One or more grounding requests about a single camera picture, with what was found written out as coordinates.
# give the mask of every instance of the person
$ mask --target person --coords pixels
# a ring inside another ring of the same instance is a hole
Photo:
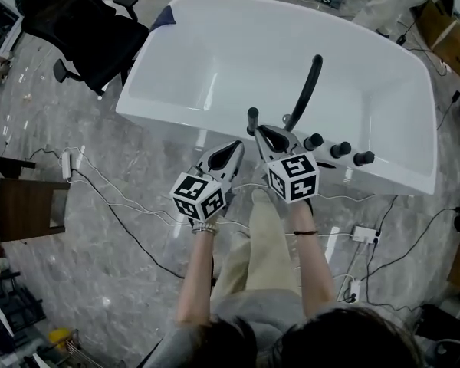
[[[371,0],[354,17],[353,23],[389,38],[402,13],[427,0]]]
[[[299,287],[276,208],[261,189],[253,191],[252,201],[250,238],[232,236],[213,292],[217,225],[196,227],[179,296],[178,326],[140,366],[422,365],[407,333],[371,310],[332,302],[333,278],[306,202],[290,206]]]

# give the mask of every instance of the white bathtub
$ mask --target white bathtub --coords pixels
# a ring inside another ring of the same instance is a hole
[[[312,58],[324,65],[294,128],[319,133],[321,178],[375,193],[433,194],[437,166],[435,103],[424,64],[394,42],[353,23],[273,0],[173,0],[175,25],[153,31],[142,47],[117,112],[164,139],[209,148],[246,133],[247,109],[283,127]],[[330,148],[347,141],[350,155]],[[353,155],[371,150],[373,164]]]

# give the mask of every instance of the black hair band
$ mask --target black hair band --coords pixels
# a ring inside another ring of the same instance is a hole
[[[309,232],[299,232],[298,230],[295,230],[295,231],[293,232],[293,234],[294,234],[295,236],[298,236],[298,235],[312,236],[312,235],[318,235],[318,233],[319,233],[319,232],[316,231],[316,230],[312,230],[312,231],[309,231]]]

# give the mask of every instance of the gray tile floor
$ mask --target gray tile floor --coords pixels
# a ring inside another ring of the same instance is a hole
[[[136,12],[140,21],[150,25],[170,0],[140,0]],[[332,11],[311,0],[284,0],[351,18],[367,0],[345,0],[341,10]],[[410,24],[408,14],[402,18]],[[418,48],[421,38],[409,33],[408,48]],[[444,68],[432,57],[432,64],[422,52],[419,56],[432,75],[438,119],[448,107],[460,78],[453,74],[439,76]],[[167,199],[169,189],[180,172],[197,159],[192,148],[161,142],[129,121],[117,116],[115,106],[121,83],[116,78],[102,100],[84,84],[67,80],[59,84],[53,77],[53,63],[61,58],[58,49],[46,41],[25,35],[15,51],[14,66],[0,89],[0,153],[5,139],[11,141],[5,156],[23,159],[46,146],[62,151],[67,146],[86,146],[86,154],[105,176],[124,194],[148,209],[163,209],[175,215]],[[8,127],[6,136],[2,135]],[[34,157],[37,179],[61,179],[61,168],[51,154]],[[81,171],[111,202],[121,198],[86,162]],[[259,182],[255,166],[246,163],[238,182]],[[348,194],[357,198],[367,195],[342,186],[322,184],[326,196]],[[243,188],[227,218],[248,223],[251,187]],[[333,226],[350,232],[354,225],[377,227],[392,201],[379,196],[365,202],[348,199],[314,200],[318,227],[323,233]],[[460,199],[460,119],[452,108],[439,131],[439,171],[433,196],[399,197],[383,226],[383,235],[372,268],[407,251],[431,217],[440,209],[453,207]],[[278,203],[286,216],[286,208]],[[140,239],[160,262],[183,273],[189,257],[192,236],[187,228],[179,234],[152,215],[125,208],[117,214],[129,230]],[[394,307],[415,307],[434,298],[445,286],[459,236],[452,229],[452,212],[443,212],[432,224],[419,245],[407,258],[370,280],[370,300],[390,303]],[[63,235],[35,238],[27,244],[5,243],[13,268],[22,272],[23,280],[36,297],[44,300],[44,309],[53,325],[76,327],[84,345],[94,355],[110,361],[121,359],[135,366],[163,336],[172,323],[180,281],[158,269],[119,226],[105,204],[84,184],[72,185],[66,209],[67,232]],[[237,225],[222,226],[216,241],[216,262],[228,250],[231,233]],[[294,241],[290,250],[296,261]],[[339,238],[330,261],[334,274],[347,270],[357,244]],[[351,273],[364,276],[364,252]],[[407,310],[395,313],[377,308],[381,314],[397,320],[406,319]]]

